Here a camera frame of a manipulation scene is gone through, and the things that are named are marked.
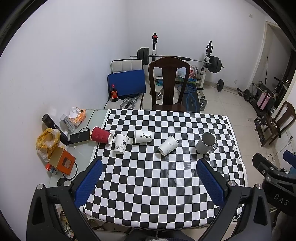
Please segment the orange tissue pack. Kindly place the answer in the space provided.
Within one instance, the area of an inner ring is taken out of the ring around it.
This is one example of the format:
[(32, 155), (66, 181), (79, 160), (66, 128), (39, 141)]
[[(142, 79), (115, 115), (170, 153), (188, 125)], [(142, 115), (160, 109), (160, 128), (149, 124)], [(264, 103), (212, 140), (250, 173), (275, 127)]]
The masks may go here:
[(86, 109), (72, 107), (69, 112), (69, 120), (77, 128), (86, 118)]

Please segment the white grey mug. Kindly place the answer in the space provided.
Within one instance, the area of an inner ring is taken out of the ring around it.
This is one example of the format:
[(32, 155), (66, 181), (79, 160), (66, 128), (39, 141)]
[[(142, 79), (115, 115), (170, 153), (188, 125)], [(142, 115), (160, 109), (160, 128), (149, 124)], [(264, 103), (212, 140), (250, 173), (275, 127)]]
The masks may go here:
[(196, 144), (196, 151), (199, 154), (210, 154), (217, 149), (216, 138), (210, 132), (204, 132)]

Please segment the wooden chair at right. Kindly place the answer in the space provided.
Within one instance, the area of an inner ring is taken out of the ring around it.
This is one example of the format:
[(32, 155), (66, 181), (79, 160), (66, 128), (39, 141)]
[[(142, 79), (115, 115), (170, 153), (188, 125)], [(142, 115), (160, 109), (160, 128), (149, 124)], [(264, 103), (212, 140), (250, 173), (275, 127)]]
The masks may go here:
[(266, 144), (271, 145), (277, 138), (281, 138), (284, 133), (295, 122), (295, 108), (291, 103), (285, 101), (280, 110), (273, 118), (269, 114), (264, 114), (262, 118), (254, 120), (255, 131), (260, 139), (260, 147)]

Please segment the white paper cup left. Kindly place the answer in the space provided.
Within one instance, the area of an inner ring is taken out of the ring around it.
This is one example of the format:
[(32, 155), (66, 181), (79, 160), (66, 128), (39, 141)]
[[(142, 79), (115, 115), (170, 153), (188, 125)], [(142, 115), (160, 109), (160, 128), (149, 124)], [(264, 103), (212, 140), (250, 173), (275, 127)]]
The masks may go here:
[(129, 140), (129, 137), (128, 136), (122, 135), (122, 134), (117, 134), (115, 136), (115, 147), (114, 147), (114, 151), (117, 154), (123, 155), (125, 153), (128, 140)]

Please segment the barbell on rack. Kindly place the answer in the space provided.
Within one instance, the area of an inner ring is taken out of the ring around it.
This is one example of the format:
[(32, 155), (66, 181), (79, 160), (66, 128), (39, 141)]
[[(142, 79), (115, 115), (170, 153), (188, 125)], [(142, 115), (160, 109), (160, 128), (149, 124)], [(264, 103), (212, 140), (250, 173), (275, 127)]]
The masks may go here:
[[(163, 58), (163, 57), (169, 57), (169, 55), (156, 55), (156, 54), (149, 54), (149, 48), (140, 48), (137, 51), (136, 55), (131, 55), (131, 58), (137, 58), (140, 60), (143, 60), (144, 63), (148, 63), (150, 58)], [(192, 58), (188, 58), (188, 57), (181, 57), (181, 56), (171, 56), (174, 58), (178, 58), (182, 61), (188, 61), (188, 62), (199, 62), (199, 63), (203, 63), (205, 68), (207, 68), (209, 70), (209, 72), (211, 73), (218, 73), (221, 71), (222, 68), (224, 68), (224, 66), (222, 65), (222, 61), (215, 56), (210, 56), (208, 61), (201, 61), (201, 60), (195, 60)]]

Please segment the orange box with window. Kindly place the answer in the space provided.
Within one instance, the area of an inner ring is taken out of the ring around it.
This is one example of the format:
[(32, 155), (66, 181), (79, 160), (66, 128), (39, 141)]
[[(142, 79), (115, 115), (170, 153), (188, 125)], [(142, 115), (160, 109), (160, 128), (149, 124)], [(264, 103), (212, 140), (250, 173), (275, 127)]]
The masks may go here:
[(67, 150), (61, 147), (56, 147), (49, 159), (49, 164), (60, 172), (70, 175), (75, 160), (76, 158), (72, 156)]

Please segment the dark wooden chair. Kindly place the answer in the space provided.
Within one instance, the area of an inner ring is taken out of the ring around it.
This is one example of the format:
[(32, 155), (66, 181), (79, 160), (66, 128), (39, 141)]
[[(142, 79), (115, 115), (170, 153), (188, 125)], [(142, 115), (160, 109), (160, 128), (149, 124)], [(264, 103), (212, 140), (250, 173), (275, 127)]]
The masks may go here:
[[(156, 89), (154, 84), (154, 69), (160, 68), (163, 74), (163, 103), (157, 104)], [(175, 80), (177, 69), (185, 68), (186, 74), (182, 83), (182, 88), (178, 97), (178, 101), (173, 103), (175, 93)], [(177, 58), (177, 57), (162, 57), (149, 64), (149, 83), (151, 87), (152, 97), (152, 110), (163, 111), (181, 111), (187, 112), (186, 108), (182, 105), (183, 95), (187, 85), (187, 81), (190, 74), (189, 63)]]

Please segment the clear plastic box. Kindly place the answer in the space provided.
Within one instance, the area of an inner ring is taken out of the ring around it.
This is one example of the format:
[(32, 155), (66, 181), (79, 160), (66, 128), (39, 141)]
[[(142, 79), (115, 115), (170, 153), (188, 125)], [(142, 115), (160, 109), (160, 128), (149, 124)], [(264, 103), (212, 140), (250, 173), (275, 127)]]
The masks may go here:
[(70, 121), (69, 117), (65, 114), (63, 114), (60, 117), (60, 120), (67, 126), (67, 129), (70, 132), (74, 132), (74, 130), (76, 129), (76, 127), (73, 125), (73, 123)]

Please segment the yellow plastic bag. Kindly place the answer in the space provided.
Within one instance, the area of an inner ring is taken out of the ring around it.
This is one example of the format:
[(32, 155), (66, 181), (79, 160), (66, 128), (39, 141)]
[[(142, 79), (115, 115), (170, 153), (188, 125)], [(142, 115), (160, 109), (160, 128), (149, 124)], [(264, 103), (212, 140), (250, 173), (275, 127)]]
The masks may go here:
[(48, 162), (53, 151), (60, 142), (60, 132), (55, 128), (45, 129), (36, 141), (36, 150), (39, 157)]

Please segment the checkered tablecloth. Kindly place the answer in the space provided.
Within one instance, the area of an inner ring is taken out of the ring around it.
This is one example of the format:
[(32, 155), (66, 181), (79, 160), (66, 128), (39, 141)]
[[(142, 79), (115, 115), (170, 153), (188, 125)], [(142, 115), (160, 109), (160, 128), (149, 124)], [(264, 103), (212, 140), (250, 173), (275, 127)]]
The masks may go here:
[[(201, 134), (216, 137), (217, 149), (205, 156), (227, 180), (246, 184), (229, 119), (224, 115), (160, 110), (110, 110), (103, 128), (129, 137), (123, 155), (114, 145), (98, 144), (94, 155), (103, 172), (81, 211), (101, 221), (149, 229), (208, 225), (219, 211), (196, 169)], [(153, 132), (150, 143), (136, 144), (135, 130)], [(179, 146), (163, 156), (159, 146), (173, 136)]]

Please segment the white padded chair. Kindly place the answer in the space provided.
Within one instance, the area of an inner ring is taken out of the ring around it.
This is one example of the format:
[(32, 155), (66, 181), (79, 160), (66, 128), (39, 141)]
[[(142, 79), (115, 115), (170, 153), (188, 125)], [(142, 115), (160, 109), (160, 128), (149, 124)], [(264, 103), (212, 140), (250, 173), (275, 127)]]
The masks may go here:
[(110, 64), (111, 74), (142, 69), (143, 62), (140, 59), (119, 59), (113, 60)]

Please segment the dark sauce bottle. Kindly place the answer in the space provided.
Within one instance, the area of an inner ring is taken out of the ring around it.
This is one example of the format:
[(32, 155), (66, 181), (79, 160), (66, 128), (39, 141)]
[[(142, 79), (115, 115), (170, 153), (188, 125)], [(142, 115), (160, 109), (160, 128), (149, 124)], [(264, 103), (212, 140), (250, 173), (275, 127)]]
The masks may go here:
[(111, 85), (111, 92), (110, 93), (111, 93), (111, 101), (117, 102), (118, 101), (118, 92), (117, 92), (114, 84)]

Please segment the white paper cup lying middle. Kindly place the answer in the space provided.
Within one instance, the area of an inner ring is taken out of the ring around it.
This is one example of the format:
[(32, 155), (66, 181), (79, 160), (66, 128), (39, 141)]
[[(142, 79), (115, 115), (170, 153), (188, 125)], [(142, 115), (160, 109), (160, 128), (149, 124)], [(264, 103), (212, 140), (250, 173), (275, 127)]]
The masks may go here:
[(135, 130), (134, 132), (134, 140), (136, 144), (150, 143), (153, 140), (153, 138), (154, 134), (150, 131)]

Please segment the red ribbed paper cup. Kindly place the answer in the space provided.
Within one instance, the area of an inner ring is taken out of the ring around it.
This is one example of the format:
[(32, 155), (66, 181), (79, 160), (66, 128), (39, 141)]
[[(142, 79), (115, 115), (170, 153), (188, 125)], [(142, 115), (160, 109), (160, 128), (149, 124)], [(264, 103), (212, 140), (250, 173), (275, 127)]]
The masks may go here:
[(102, 128), (99, 128), (98, 126), (95, 126), (93, 130), (91, 131), (91, 140), (98, 143), (103, 144), (112, 144), (113, 141), (113, 134), (109, 131), (106, 131)]

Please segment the small barbell on floor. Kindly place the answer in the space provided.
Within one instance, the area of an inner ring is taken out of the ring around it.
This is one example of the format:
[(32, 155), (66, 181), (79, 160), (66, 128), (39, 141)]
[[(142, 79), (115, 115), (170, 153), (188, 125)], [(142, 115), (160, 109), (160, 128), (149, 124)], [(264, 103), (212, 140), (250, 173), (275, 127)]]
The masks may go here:
[(240, 88), (234, 89), (234, 88), (230, 88), (230, 87), (225, 87), (224, 86), (224, 81), (222, 79), (219, 79), (217, 84), (216, 84), (216, 90), (218, 92), (221, 92), (222, 90), (229, 92), (229, 93), (237, 93), (239, 96), (243, 97), (243, 99), (246, 102), (250, 102), (253, 99), (253, 94), (251, 93), (251, 91), (249, 89), (246, 90), (241, 90)]

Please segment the white weight bench rack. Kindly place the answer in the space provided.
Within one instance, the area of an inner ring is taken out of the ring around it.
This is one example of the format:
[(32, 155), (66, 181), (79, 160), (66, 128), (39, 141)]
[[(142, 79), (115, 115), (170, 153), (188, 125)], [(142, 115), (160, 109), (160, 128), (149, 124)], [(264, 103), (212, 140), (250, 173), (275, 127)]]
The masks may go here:
[[(161, 57), (166, 57), (166, 55), (157, 55), (156, 54), (156, 44), (158, 42), (158, 36), (156, 33), (153, 33), (152, 35), (152, 55), (150, 55), (149, 57), (152, 58), (152, 61), (156, 60), (156, 57), (161, 58)], [(205, 53), (205, 57), (204, 60), (194, 60), (192, 58), (188, 58), (188, 57), (181, 57), (181, 56), (174, 56), (175, 58), (181, 59), (183, 61), (194, 61), (194, 62), (200, 62), (203, 63), (201, 70), (200, 70), (200, 76), (201, 76), (201, 80), (199, 81), (199, 87), (202, 88), (204, 81), (205, 81), (205, 77), (206, 77), (206, 69), (211, 65), (210, 63), (210, 56), (212, 54), (212, 50), (213, 50), (213, 45), (212, 45), (212, 41), (209, 41), (209, 44), (207, 45), (206, 48), (206, 53)]]

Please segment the white paper cup tilted right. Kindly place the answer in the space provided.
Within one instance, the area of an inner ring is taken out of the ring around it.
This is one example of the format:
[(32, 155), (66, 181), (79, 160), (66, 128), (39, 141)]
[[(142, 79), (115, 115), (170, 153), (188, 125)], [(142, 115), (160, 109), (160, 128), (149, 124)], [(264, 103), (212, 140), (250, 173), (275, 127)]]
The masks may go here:
[(176, 140), (175, 137), (169, 136), (160, 146), (159, 152), (166, 156), (170, 154), (173, 150), (175, 150), (179, 146), (179, 142)]

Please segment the black phone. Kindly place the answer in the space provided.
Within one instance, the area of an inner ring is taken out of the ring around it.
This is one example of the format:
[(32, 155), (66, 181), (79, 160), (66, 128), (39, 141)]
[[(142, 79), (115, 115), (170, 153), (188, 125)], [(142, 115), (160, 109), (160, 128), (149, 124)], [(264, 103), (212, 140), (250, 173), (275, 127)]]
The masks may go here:
[(86, 142), (90, 140), (90, 130), (73, 133), (70, 135), (69, 142), (70, 144), (77, 144), (81, 142)]

